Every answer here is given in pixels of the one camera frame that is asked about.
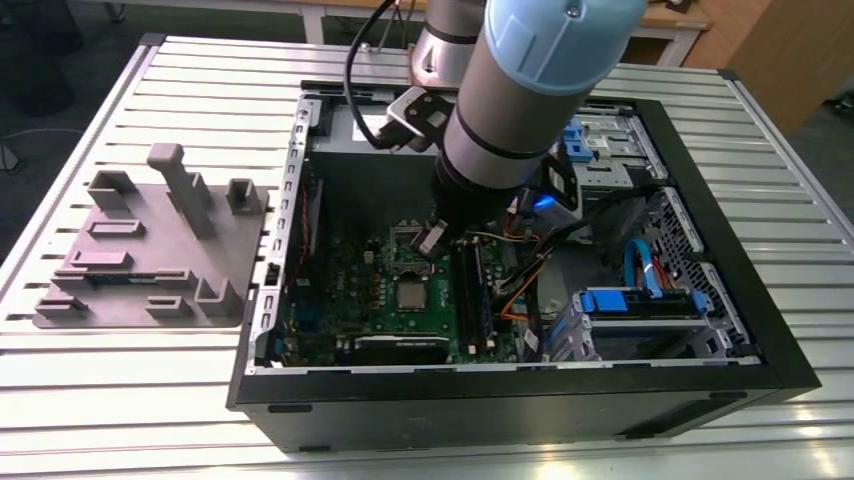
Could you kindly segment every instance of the white table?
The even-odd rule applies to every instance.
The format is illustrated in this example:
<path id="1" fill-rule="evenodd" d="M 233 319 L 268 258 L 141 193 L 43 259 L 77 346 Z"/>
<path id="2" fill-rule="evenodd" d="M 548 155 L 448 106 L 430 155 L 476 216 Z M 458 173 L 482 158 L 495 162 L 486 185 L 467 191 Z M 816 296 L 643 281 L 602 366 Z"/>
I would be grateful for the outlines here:
<path id="1" fill-rule="evenodd" d="M 121 18 L 120 10 L 112 6 L 112 3 L 103 2 L 103 0 L 79 1 L 104 3 L 107 12 L 113 20 L 117 21 Z M 319 5 L 311 2 L 291 0 L 124 0 L 121 3 L 164 7 L 212 8 L 217 10 L 243 10 L 251 12 L 297 14 L 303 17 L 305 42 L 315 45 L 325 44 L 323 34 L 323 17 L 367 18 L 373 13 L 373 9 L 371 8 Z M 401 4 L 408 6 L 408 1 L 404 0 Z M 391 18 L 391 11 L 384 14 L 383 18 Z M 423 22 L 424 12 L 415 10 L 412 12 L 411 20 L 413 22 Z M 682 65 L 682 62 L 691 51 L 691 47 L 696 42 L 696 38 L 702 33 L 702 30 L 695 29 L 696 25 L 686 25 L 686 27 L 687 26 L 691 28 L 638 27 L 635 30 L 632 37 L 667 40 L 667 46 L 664 47 L 664 51 L 662 52 L 662 56 L 658 60 L 659 66 L 678 67 Z"/>
<path id="2" fill-rule="evenodd" d="M 136 50 L 0 269 L 0 474 L 854 476 L 851 225 L 748 95 L 714 71 L 623 66 L 595 94 L 667 108 L 824 384 L 787 404 L 747 409 L 671 440 L 285 456 L 224 408 L 237 329 L 33 327 L 33 305 L 92 204 L 95 172 L 163 182 L 144 165 L 147 145 L 177 142 L 208 185 L 239 176 L 275 188 L 299 82 L 337 80 L 344 55 L 343 47 L 179 37 Z M 360 55 L 356 79 L 401 84 L 405 62 L 399 50 Z"/>

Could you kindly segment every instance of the orange wire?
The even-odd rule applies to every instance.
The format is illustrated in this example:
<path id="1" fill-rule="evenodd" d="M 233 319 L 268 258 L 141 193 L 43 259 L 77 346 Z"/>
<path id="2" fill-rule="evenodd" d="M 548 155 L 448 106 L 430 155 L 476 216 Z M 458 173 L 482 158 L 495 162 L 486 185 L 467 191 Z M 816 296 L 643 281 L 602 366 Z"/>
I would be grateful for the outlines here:
<path id="1" fill-rule="evenodd" d="M 507 238 L 512 240 L 523 240 L 524 235 L 512 233 L 512 230 L 510 229 L 510 224 L 512 223 L 514 218 L 516 218 L 515 213 L 511 213 L 510 215 L 507 215 L 507 221 L 504 222 L 504 235 L 507 236 Z M 539 235 L 531 235 L 531 238 L 539 242 Z"/>
<path id="2" fill-rule="evenodd" d="M 540 267 L 536 270 L 536 272 L 534 272 L 534 275 L 531 275 L 528 277 L 528 279 L 524 281 L 524 284 L 522 285 L 522 288 L 519 289 L 519 291 L 514 295 L 514 297 L 510 300 L 510 302 L 507 302 L 507 305 L 504 305 L 504 308 L 502 309 L 502 319 L 503 320 L 527 320 L 527 317 L 522 317 L 519 315 L 512 315 L 512 314 L 508 314 L 507 312 L 510 311 L 510 307 L 512 306 L 514 302 L 522 296 L 522 293 L 524 292 L 524 290 L 528 288 L 528 285 L 531 285 L 531 282 L 534 281 L 536 276 L 542 273 L 544 266 L 546 266 L 544 264 L 540 265 Z"/>

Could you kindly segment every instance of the slotted aluminum surface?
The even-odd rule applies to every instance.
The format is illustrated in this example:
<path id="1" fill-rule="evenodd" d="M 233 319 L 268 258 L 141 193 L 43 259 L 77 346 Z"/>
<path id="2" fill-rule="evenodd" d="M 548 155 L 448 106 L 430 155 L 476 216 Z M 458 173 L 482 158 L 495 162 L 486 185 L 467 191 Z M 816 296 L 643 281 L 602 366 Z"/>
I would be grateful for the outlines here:
<path id="1" fill-rule="evenodd" d="M 177 37 L 137 50 L 0 270 L 0 474 L 854 476 L 850 225 L 738 85 L 714 71 L 620 66 L 595 94 L 650 98 L 667 108 L 824 385 L 787 404 L 738 412 L 671 440 L 285 456 L 223 407 L 237 329 L 33 327 L 35 302 L 92 203 L 84 182 L 95 171 L 160 182 L 144 166 L 147 145 L 177 142 L 209 185 L 248 177 L 276 187 L 299 82 L 337 80 L 344 51 Z M 356 79 L 404 84 L 405 63 L 400 51 L 361 55 Z"/>

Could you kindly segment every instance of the motherboard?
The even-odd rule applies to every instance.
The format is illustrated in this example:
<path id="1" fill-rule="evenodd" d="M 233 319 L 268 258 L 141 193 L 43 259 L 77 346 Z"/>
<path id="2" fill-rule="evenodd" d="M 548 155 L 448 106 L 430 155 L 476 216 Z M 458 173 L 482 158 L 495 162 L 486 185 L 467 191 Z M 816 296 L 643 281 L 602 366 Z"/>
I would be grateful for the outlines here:
<path id="1" fill-rule="evenodd" d="M 312 258 L 296 279 L 312 293 L 281 310 L 296 333 L 281 345 L 284 363 L 515 361 L 518 328 L 492 325 L 490 310 L 490 290 L 507 271 L 503 245 L 471 236 L 431 263 L 408 246 L 420 230 L 404 220 L 384 237 L 332 237 L 328 255 Z"/>

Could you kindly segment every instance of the black cable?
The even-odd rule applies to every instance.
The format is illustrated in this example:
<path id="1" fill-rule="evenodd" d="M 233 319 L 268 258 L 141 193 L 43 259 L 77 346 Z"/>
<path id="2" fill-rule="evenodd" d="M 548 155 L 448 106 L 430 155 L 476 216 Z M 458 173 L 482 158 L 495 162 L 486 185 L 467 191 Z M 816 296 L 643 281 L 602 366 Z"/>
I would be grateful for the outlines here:
<path id="1" fill-rule="evenodd" d="M 528 345 L 527 342 L 524 344 L 523 362 L 526 363 L 535 363 L 542 360 L 543 345 L 546 343 L 546 339 L 543 338 L 543 318 L 539 313 L 539 296 L 536 292 L 538 283 L 538 279 L 534 279 L 528 285 L 527 291 L 524 292 L 524 304 L 527 306 L 528 313 L 528 330 L 531 330 L 538 340 L 536 349 L 530 348 L 531 345 Z"/>
<path id="2" fill-rule="evenodd" d="M 546 257 L 554 251 L 558 242 L 578 230 L 590 226 L 590 223 L 604 212 L 604 210 L 626 200 L 651 195 L 652 193 L 658 192 L 659 189 L 659 185 L 644 185 L 642 187 L 632 188 L 631 190 L 611 192 L 599 200 L 596 200 L 587 209 L 587 212 L 580 220 L 566 225 L 564 227 L 551 229 L 551 231 L 543 236 L 540 241 L 534 246 L 527 262 L 522 264 L 516 271 L 504 279 L 503 285 L 512 285 L 512 283 L 515 283 L 520 279 L 527 278 L 527 276 L 536 271 L 542 263 L 546 261 Z"/>
<path id="3" fill-rule="evenodd" d="M 405 14 L 405 20 L 403 21 L 403 49 L 405 50 L 409 47 L 409 36 L 408 36 L 408 27 L 409 20 L 412 19 L 412 12 L 415 11 L 415 0 L 409 1 L 409 11 Z"/>
<path id="4" fill-rule="evenodd" d="M 383 149 L 383 145 L 380 144 L 379 139 L 371 132 L 367 123 L 364 122 L 364 117 L 361 116 L 361 112 L 359 111 L 359 107 L 356 106 L 356 102 L 352 99 L 352 63 L 356 60 L 356 54 L 359 53 L 359 48 L 361 47 L 361 39 L 367 34 L 368 30 L 379 20 L 379 17 L 383 16 L 385 10 L 395 2 L 395 0 L 384 0 L 381 5 L 376 7 L 373 14 L 368 18 L 368 21 L 364 22 L 361 28 L 359 29 L 359 33 L 356 33 L 356 37 L 352 40 L 352 45 L 349 46 L 349 52 L 347 53 L 347 61 L 344 62 L 344 98 L 347 99 L 347 105 L 349 105 L 349 112 L 352 113 L 353 121 L 356 122 L 356 126 L 359 127 L 359 131 L 361 135 L 364 135 L 365 140 L 371 144 L 371 146 L 376 149 Z"/>

